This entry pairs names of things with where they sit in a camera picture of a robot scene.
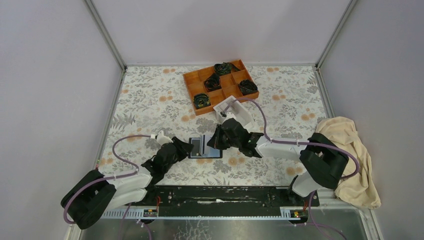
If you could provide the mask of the black VIP card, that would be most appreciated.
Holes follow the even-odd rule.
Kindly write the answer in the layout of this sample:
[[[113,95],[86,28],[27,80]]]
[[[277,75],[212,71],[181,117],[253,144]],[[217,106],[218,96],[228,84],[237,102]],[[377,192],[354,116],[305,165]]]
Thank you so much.
[[[191,138],[191,144],[193,145],[193,149],[190,153],[192,157],[198,157],[201,155],[201,140],[199,138]]]

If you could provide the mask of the white plastic card box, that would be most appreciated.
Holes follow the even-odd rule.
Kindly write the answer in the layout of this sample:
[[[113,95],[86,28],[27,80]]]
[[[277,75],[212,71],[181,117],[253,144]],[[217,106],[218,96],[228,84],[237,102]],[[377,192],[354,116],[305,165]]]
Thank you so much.
[[[257,126],[252,113],[232,95],[215,105],[213,110],[219,124],[229,119],[235,119],[249,132],[252,132]]]

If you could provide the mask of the black leather card holder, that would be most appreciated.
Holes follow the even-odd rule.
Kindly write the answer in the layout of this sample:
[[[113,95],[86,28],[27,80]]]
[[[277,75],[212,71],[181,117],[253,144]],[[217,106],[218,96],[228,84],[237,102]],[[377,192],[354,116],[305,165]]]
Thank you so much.
[[[191,137],[189,138],[189,143],[191,144],[191,139],[198,138],[200,139],[200,156],[188,156],[189,159],[221,159],[223,157],[223,151],[219,149],[212,148],[207,145],[208,141],[212,138],[209,135],[202,135],[200,137]]]

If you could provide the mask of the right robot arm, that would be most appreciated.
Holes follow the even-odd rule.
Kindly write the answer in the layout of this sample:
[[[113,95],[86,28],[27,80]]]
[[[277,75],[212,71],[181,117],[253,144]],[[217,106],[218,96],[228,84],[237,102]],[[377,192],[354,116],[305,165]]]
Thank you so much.
[[[272,139],[260,132],[249,132],[234,118],[216,126],[207,146],[226,150],[236,148],[247,157],[298,160],[305,172],[289,185],[287,201],[301,205],[310,193],[320,189],[336,189],[349,157],[321,133],[313,133],[307,141],[287,138]]]

